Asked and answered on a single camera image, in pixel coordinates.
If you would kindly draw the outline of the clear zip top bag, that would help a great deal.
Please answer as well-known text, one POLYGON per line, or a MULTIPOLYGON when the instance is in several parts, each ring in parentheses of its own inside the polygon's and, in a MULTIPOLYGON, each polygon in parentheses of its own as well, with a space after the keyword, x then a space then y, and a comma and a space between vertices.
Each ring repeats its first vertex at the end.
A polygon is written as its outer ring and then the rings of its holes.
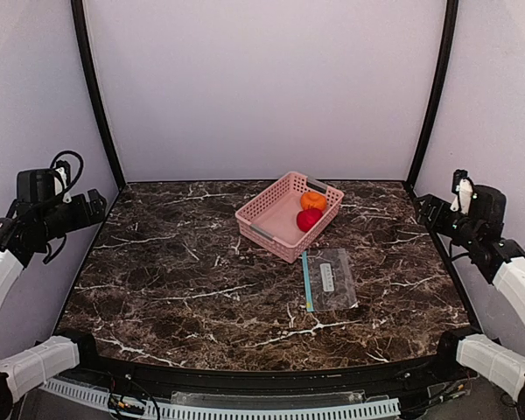
POLYGON ((305 309, 343 311, 358 307, 356 286, 344 248, 306 250, 302 254, 305 309))

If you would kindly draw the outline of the red toy fruit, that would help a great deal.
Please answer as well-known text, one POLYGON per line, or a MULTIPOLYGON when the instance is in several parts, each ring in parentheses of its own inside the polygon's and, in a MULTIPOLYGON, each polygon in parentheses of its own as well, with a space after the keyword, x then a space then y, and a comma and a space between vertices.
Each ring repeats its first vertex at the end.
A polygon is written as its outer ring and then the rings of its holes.
POLYGON ((300 211, 296 217, 296 223, 302 232, 310 231, 322 218, 323 212, 318 208, 308 208, 300 211))

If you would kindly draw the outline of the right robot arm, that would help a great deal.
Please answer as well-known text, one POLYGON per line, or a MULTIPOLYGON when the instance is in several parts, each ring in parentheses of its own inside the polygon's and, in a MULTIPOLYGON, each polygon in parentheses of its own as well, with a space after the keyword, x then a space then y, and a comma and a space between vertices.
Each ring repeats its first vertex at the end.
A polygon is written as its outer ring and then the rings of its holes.
MULTIPOLYGON (((525 326, 525 251, 502 235, 506 196, 491 186, 473 183, 466 170, 453 173, 451 191, 451 202, 432 194, 417 197, 417 222, 463 248, 464 255, 507 300, 525 326)), ((525 356, 482 332, 459 328, 442 335, 436 364, 442 376, 458 368, 471 369, 506 392, 519 418, 525 419, 525 356)))

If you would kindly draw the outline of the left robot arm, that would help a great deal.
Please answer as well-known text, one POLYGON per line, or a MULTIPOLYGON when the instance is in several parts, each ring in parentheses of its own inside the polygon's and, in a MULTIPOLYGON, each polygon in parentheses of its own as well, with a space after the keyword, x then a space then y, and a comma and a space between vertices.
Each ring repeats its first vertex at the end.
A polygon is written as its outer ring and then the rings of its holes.
MULTIPOLYGON (((17 175, 17 196, 0 218, 0 309, 36 254, 43 255, 43 262, 48 264, 63 249, 53 248, 53 240, 65 243, 70 233, 105 220, 107 201, 97 190, 70 193, 83 170, 72 171, 67 157, 84 163, 79 153, 63 150, 48 167, 17 175)), ((97 356, 92 334, 67 329, 0 360, 0 419, 8 418, 28 392, 60 373, 91 363, 97 356)))

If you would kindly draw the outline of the orange toy fruit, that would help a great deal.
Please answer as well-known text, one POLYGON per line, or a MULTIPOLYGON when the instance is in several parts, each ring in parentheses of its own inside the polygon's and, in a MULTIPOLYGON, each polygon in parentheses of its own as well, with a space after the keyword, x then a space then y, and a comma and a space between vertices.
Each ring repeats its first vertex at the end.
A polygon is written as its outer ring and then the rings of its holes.
POLYGON ((319 192, 305 192, 300 198, 300 205, 304 211, 318 209, 319 211, 324 212, 327 207, 326 196, 319 192))

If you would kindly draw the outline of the pink plastic basket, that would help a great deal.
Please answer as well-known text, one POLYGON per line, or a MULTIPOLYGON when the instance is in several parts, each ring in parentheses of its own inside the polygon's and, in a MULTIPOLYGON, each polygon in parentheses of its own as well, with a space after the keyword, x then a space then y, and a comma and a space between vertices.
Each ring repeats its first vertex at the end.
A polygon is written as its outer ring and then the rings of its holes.
POLYGON ((294 263, 340 210, 344 193, 297 171, 290 171, 235 212, 240 233, 287 263, 294 263), (308 231, 297 224, 304 193, 325 197, 323 216, 308 231))

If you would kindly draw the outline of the clear acrylic plate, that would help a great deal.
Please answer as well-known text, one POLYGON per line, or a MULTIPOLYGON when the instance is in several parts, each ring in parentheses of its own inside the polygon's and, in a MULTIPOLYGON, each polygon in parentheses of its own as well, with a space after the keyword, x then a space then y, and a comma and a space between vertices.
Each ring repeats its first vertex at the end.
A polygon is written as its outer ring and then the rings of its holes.
POLYGON ((174 391, 171 404, 229 410, 296 410, 363 403, 363 390, 303 395, 224 395, 174 391))

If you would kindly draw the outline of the black front frame rail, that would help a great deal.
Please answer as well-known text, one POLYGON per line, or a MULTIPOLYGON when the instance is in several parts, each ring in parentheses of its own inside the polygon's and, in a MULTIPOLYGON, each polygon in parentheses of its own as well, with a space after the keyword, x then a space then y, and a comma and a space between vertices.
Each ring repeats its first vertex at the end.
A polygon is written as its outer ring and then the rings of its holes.
POLYGON ((477 375, 470 369, 451 366, 441 376, 437 356, 362 367, 309 371, 234 372, 162 367, 106 357, 59 375, 60 379, 130 389, 129 381, 155 397, 186 393, 234 396, 295 396, 362 391, 366 396, 410 396, 429 387, 466 382, 477 375))

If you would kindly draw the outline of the left black corner post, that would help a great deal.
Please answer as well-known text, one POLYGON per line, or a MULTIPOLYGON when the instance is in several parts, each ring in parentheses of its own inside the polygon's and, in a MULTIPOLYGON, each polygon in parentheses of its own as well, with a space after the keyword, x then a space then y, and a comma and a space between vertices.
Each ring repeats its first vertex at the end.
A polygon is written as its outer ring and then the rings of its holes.
POLYGON ((91 48, 88 25, 85 16, 84 2, 72 0, 70 2, 73 16, 73 27, 80 55, 80 63, 84 73, 87 93, 94 113, 95 123, 100 135, 101 145, 104 149, 108 166, 120 192, 126 186, 119 157, 117 156, 114 139, 109 127, 106 109, 102 100, 99 81, 95 71, 95 63, 91 48))

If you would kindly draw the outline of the black corner post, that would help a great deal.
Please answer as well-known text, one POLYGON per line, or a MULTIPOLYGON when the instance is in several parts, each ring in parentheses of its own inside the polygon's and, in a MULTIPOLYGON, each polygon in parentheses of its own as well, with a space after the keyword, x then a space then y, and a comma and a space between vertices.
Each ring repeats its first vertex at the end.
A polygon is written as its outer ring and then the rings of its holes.
POLYGON ((457 26, 459 13, 459 0, 447 0, 445 2, 444 22, 438 49, 435 72, 430 88, 430 95, 427 107, 424 113, 422 127, 416 143, 415 152, 411 161, 408 176, 405 181, 405 187, 413 191, 416 187, 417 180, 422 169, 426 151, 431 140, 431 134, 438 114, 439 104, 445 85, 450 58, 452 53, 452 44, 454 33, 457 26))
POLYGON ((80 55, 80 63, 84 73, 87 93, 94 113, 95 123, 100 135, 101 145, 104 149, 108 166, 120 192, 126 186, 119 157, 117 156, 114 139, 109 127, 106 109, 102 100, 99 81, 95 71, 95 63, 91 48, 88 25, 85 16, 84 2, 72 0, 70 2, 73 16, 73 27, 80 55))

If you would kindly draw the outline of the right black corner post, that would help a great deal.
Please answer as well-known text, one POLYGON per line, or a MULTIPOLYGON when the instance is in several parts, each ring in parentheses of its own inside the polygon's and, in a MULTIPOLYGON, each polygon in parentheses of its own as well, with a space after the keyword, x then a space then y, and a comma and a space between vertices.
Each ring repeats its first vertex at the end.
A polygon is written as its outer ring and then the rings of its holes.
POLYGON ((439 104, 445 85, 450 58, 452 53, 452 44, 454 33, 457 26, 459 13, 459 0, 447 0, 445 2, 444 22, 438 49, 435 72, 430 88, 430 95, 427 107, 424 113, 422 127, 416 143, 415 152, 411 161, 408 176, 405 181, 405 187, 413 191, 416 187, 417 180, 422 169, 426 151, 431 140, 431 134, 438 114, 439 104))

